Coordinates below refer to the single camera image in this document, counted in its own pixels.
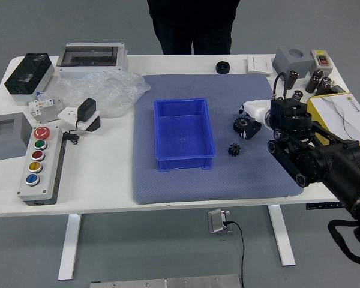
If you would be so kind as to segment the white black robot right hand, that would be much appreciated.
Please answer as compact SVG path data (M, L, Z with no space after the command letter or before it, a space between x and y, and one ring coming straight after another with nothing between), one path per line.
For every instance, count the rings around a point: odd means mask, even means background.
M239 129L238 134L243 139L250 139L255 136L263 126L271 129L269 123L270 109L270 100L253 100L243 103L239 114L244 116L247 124Z

